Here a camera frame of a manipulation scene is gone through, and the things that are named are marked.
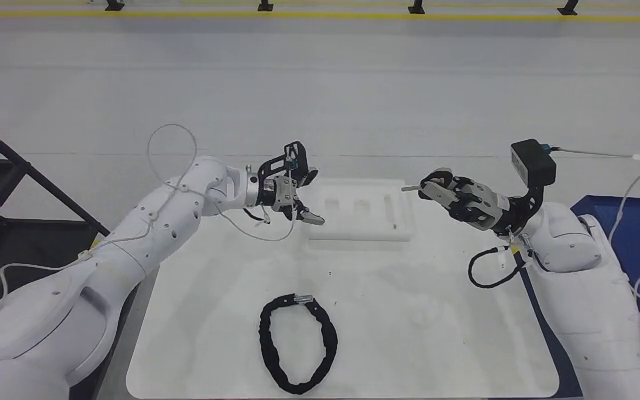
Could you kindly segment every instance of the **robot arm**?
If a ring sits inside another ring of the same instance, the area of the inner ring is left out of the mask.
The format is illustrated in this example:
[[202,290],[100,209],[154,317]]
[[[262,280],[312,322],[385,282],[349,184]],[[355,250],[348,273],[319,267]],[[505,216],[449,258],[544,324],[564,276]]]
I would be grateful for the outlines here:
[[524,197],[503,196],[448,169],[403,190],[418,190],[452,218],[529,250],[536,299],[571,359],[585,400],[637,399],[640,314],[629,278],[595,218],[542,202],[544,186],[555,180],[555,163],[539,150],[535,141],[512,145],[514,165],[529,187]]
[[199,157],[180,178],[140,201],[93,250],[0,302],[0,393],[64,400],[106,357],[129,293],[195,233],[202,217],[270,206],[289,220],[323,224],[297,195],[317,170],[300,142],[257,174]]

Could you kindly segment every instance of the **gray floor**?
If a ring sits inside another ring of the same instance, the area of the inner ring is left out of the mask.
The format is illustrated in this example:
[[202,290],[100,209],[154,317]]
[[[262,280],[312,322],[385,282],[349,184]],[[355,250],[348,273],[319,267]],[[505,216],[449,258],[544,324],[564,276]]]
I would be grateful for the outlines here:
[[[524,186],[510,163],[514,141],[640,152],[637,28],[3,20],[0,136],[109,228],[157,186],[144,152],[151,132],[166,122],[188,126],[200,154],[239,167],[258,165],[300,139],[323,176],[417,182],[449,166],[515,195]],[[186,136],[172,133],[153,147],[162,153],[153,159],[164,176],[179,174],[189,159]],[[557,162],[547,199],[568,204],[585,194],[620,195],[640,173],[628,160]],[[73,217],[28,182],[1,212]],[[146,288],[148,296],[151,282]],[[144,306],[140,300],[138,320]],[[130,328],[122,348],[136,334]],[[108,379],[123,376],[126,358]],[[101,398],[118,398],[109,390]]]

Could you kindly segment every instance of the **white table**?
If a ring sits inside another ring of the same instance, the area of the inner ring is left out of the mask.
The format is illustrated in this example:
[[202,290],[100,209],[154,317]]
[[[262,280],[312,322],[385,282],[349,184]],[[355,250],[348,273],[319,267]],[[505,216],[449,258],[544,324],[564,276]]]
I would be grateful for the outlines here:
[[[313,191],[335,184],[314,183],[302,199],[322,208]],[[257,329],[267,302],[295,292],[316,297],[339,338],[331,371],[307,397],[553,395],[558,375],[522,281],[482,290],[467,280],[469,259],[499,240],[406,196],[408,242],[309,241],[307,227],[297,225],[287,240],[267,243],[222,218],[204,219],[161,266],[129,392],[142,399],[292,397],[266,370]],[[228,215],[263,236],[289,228],[281,216],[254,227],[242,212]],[[486,258],[477,265],[482,281],[513,266],[508,256]],[[304,307],[288,307],[274,312],[271,331],[290,380],[308,380],[324,355],[317,322]]]

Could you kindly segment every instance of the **black stand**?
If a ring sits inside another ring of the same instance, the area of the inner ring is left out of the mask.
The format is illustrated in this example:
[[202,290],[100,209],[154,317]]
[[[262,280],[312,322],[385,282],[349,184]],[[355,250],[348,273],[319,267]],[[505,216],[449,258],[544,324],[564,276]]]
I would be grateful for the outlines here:
[[118,3],[118,0],[107,0],[109,4],[105,11],[120,11],[124,7],[124,3]]
[[269,0],[260,0],[258,11],[273,11],[273,4],[269,4]]
[[577,5],[578,5],[578,0],[569,0],[567,1],[567,4],[564,7],[558,8],[558,11],[562,15],[578,15],[578,13],[575,12],[575,8]]
[[422,0],[413,1],[413,5],[409,6],[409,14],[424,14],[424,8],[422,8]]
[[86,212],[82,207],[67,196],[59,187],[53,184],[46,176],[42,175],[40,171],[35,169],[27,160],[20,157],[18,153],[13,151],[5,142],[0,140],[0,154],[5,156],[7,160],[1,160],[0,166],[7,168],[8,173],[4,180],[0,182],[0,206],[2,206],[11,193],[18,186],[22,178],[29,175],[40,186],[47,189],[55,198],[60,200],[65,206],[69,207],[71,211],[78,214],[78,216],[93,228],[95,228],[102,236],[108,236],[109,230],[105,228],[98,220],[93,218],[91,214]]

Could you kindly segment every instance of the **metal pin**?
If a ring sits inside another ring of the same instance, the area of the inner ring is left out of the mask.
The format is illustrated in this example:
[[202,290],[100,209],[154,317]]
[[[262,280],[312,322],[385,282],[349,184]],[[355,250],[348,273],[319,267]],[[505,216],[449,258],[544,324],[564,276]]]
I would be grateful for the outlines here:
[[298,304],[311,303],[313,301],[313,296],[310,294],[296,295],[293,298],[293,301],[295,301]]
[[402,189],[400,189],[403,192],[413,192],[416,190],[421,190],[422,188],[420,187],[420,185],[415,185],[415,186],[404,186],[402,187]]

